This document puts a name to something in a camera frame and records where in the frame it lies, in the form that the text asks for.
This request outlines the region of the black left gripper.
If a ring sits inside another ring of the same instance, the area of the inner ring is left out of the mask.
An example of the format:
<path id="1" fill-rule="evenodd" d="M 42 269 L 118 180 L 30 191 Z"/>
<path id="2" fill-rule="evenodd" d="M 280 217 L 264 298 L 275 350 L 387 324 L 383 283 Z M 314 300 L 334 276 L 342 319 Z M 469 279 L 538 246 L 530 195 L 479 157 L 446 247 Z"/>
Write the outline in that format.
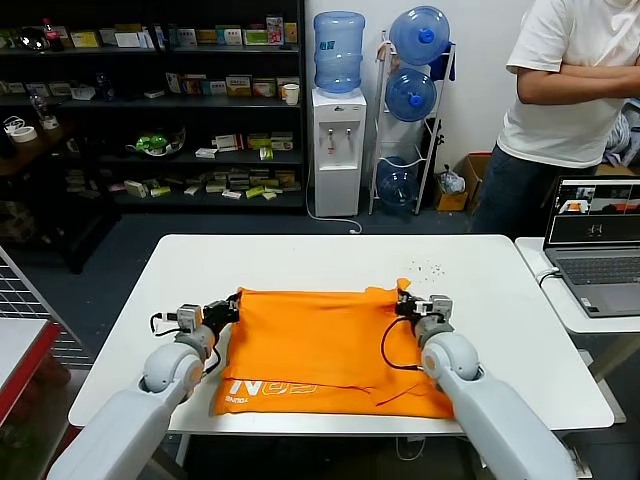
<path id="1" fill-rule="evenodd" d="M 229 322 L 237 323 L 240 320 L 239 310 L 229 312 L 229 307 L 238 308 L 240 299 L 241 294 L 235 293 L 230 295 L 227 301 L 219 300 L 205 305 L 202 323 L 210 330 L 222 330 Z"/>

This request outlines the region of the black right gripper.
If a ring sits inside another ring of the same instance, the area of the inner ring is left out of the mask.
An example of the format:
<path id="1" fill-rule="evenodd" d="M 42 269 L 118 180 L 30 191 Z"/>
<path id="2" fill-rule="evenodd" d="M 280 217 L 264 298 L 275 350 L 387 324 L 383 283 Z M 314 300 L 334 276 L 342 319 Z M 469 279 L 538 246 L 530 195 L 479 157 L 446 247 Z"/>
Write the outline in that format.
<path id="1" fill-rule="evenodd" d="M 407 292 L 400 292 L 398 294 L 398 303 L 395 307 L 395 313 L 398 316 L 404 316 L 410 320 L 419 320 L 425 316 L 425 300 L 411 298 L 411 295 Z"/>

